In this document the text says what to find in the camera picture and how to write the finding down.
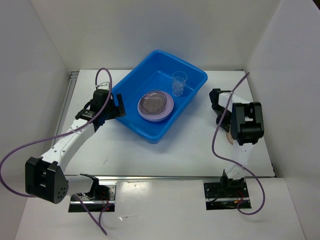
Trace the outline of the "clear translucent dish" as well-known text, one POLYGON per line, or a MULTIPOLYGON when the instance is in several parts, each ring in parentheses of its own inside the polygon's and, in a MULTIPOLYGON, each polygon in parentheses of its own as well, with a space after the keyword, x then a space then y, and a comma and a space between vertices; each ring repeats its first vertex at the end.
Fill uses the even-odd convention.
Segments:
POLYGON ((162 91, 150 91, 142 96, 138 109, 146 115, 157 115, 165 110, 167 97, 162 91))

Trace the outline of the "blue round plate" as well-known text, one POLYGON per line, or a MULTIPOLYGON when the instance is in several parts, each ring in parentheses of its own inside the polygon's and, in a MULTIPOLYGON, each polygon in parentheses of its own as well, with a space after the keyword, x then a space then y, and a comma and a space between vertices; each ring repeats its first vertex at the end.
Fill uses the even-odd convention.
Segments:
POLYGON ((140 115, 143 119, 149 122, 161 122, 167 119, 170 114, 162 115, 162 114, 141 114, 140 115))

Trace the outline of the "clear plastic cup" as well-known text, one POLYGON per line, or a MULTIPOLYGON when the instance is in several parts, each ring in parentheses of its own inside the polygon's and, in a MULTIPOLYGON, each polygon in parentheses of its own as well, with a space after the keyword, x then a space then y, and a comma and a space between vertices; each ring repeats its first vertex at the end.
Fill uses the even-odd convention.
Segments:
POLYGON ((183 83, 183 82, 174 82, 172 84, 172 94, 175 97, 180 97, 184 92, 184 88, 185 88, 185 83, 183 83))
POLYGON ((183 71, 176 71, 172 74, 172 85, 175 82, 185 83, 187 82, 188 76, 183 71))

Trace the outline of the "purple round plate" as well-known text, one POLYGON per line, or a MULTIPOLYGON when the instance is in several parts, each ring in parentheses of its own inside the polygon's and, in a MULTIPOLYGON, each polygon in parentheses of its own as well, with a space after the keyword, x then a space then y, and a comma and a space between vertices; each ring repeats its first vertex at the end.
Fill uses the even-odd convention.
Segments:
MULTIPOLYGON (((168 115, 168 114, 171 114, 171 112, 173 111, 173 108, 174 108, 174 100, 173 98, 167 93, 167 92, 164 92, 164 91, 161 91, 163 92, 166 97, 167 97, 167 103, 166 103, 166 106, 165 106, 165 109, 163 112, 159 113, 158 115, 168 115)), ((137 110, 138 110, 138 113, 139 115, 141 114, 144 114, 142 113, 140 110, 139 110, 139 107, 138 107, 138 104, 137 104, 137 110)))

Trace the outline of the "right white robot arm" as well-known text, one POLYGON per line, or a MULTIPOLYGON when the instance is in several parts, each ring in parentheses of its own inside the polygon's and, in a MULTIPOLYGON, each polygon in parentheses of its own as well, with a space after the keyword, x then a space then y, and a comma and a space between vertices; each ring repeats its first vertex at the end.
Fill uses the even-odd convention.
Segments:
POLYGON ((264 135, 262 105, 238 97, 230 90, 214 88, 209 93, 211 108, 216 113, 216 123, 226 131, 232 143, 230 159, 235 161, 223 171, 219 191, 230 197, 244 187, 244 167, 254 146, 264 135))

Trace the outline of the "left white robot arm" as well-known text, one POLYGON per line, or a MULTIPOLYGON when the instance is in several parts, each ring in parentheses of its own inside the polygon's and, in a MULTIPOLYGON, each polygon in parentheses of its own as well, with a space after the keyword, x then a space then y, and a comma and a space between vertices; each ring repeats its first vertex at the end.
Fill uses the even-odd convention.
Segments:
POLYGON ((54 204, 67 195, 84 195, 89 200, 98 198, 107 187, 102 186, 97 177, 85 173, 65 176, 65 170, 81 146, 105 121, 125 115, 120 93, 113 95, 108 89, 96 89, 92 99, 75 116, 67 135, 40 157, 27 160, 26 193, 54 204))

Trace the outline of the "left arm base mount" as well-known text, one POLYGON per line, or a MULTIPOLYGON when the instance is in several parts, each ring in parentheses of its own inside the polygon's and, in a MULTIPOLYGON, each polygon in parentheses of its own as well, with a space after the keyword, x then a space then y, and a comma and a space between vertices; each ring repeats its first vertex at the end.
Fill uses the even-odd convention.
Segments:
POLYGON ((117 183, 112 181, 102 181, 97 192, 88 196, 85 193, 77 193, 76 196, 83 202, 86 208, 93 213, 115 211, 117 183))

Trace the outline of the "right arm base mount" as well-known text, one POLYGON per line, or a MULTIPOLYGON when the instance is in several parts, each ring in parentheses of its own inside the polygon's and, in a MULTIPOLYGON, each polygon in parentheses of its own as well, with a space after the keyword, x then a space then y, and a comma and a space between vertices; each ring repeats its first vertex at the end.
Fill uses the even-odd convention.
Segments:
POLYGON ((224 190, 220 182, 204 182, 203 188, 207 211, 233 210, 239 203, 240 209, 252 208, 246 182, 240 187, 224 190))

